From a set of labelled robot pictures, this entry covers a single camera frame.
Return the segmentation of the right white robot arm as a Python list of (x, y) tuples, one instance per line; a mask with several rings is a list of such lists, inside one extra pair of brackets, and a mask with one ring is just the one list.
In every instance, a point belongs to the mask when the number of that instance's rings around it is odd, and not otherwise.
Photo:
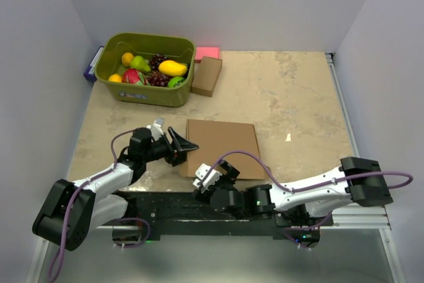
[(193, 194), (216, 212), (236, 219), (280, 213), (310, 225), (350, 203), (374, 207), (393, 202), (375, 160), (350, 156), (341, 159), (340, 166), (320, 175), (287, 184), (262, 184), (244, 191), (235, 188), (239, 171), (225, 160), (219, 164), (222, 172), (206, 164), (197, 169)]

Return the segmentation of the large cardboard box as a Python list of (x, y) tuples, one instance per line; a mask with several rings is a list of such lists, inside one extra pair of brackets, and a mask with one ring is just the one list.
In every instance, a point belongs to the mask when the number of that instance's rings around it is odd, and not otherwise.
[[(230, 151), (249, 152), (260, 158), (256, 130), (251, 123), (206, 121), (189, 119), (185, 137), (199, 148), (187, 155), (180, 166), (180, 174), (193, 178), (201, 164), (212, 165), (220, 156)], [(230, 154), (225, 160), (239, 170), (241, 180), (265, 180), (267, 175), (255, 159), (245, 154)]]

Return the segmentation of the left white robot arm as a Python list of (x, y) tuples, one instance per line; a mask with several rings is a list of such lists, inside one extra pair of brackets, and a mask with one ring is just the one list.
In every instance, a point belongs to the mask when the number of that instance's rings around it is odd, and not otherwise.
[(130, 134), (129, 145), (113, 154), (113, 163), (105, 170), (74, 182), (60, 179), (53, 184), (32, 224), (33, 234), (74, 251), (96, 226), (115, 219), (130, 225), (136, 220), (137, 208), (116, 191), (138, 181), (149, 162), (163, 159), (177, 166), (199, 148), (171, 127), (163, 132), (149, 125)]

